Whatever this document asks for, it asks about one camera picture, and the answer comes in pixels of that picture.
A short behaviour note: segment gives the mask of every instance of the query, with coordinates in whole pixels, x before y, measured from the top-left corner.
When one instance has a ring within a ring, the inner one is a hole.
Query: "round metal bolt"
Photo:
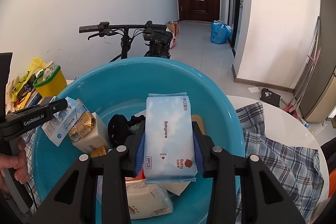
[[[212,148],[212,151],[216,152],[216,153],[220,153],[222,152],[223,148],[221,148],[220,146],[214,146]]]
[[[89,156],[87,154],[82,154],[79,156],[79,160],[80,161],[86,161],[88,160]]]
[[[257,162],[259,160],[259,157],[257,155],[251,155],[250,159],[251,159],[251,161]]]
[[[119,146],[117,147],[117,151],[118,151],[118,152],[125,152],[126,149],[127,149],[127,147],[126,147],[125,145],[119,145]]]

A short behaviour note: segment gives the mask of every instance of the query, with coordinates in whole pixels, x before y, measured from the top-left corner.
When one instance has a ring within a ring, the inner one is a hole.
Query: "yellow bucket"
[[[56,70],[43,81],[43,71],[38,75],[33,83],[33,87],[41,94],[41,96],[57,96],[66,86],[67,81],[65,80],[61,67],[58,65]]]

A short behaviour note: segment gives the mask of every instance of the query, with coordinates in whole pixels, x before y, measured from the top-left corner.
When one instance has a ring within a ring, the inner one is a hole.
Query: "babycare wipes packet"
[[[196,181],[189,97],[149,96],[143,155],[146,183]]]

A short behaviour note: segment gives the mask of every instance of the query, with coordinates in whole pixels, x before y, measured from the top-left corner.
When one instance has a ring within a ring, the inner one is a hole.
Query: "tile floor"
[[[226,95],[235,95],[259,100],[260,92],[250,93],[251,85],[234,82],[231,66],[234,56],[228,43],[217,45],[210,41],[211,25],[203,22],[182,21],[176,45],[170,50],[173,60],[185,63],[210,77]],[[289,102],[293,94],[272,90]],[[330,122],[311,125],[320,145],[336,137],[336,129]]]

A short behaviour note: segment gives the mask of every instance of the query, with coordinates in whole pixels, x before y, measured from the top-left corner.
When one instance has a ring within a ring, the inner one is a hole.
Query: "bicycle handlebar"
[[[145,29],[146,25],[108,25],[105,29]],[[154,30],[166,30],[167,25],[161,24],[153,24],[152,28]],[[86,33],[86,32],[99,32],[99,25],[89,25],[89,26],[81,26],[79,27],[79,33]]]

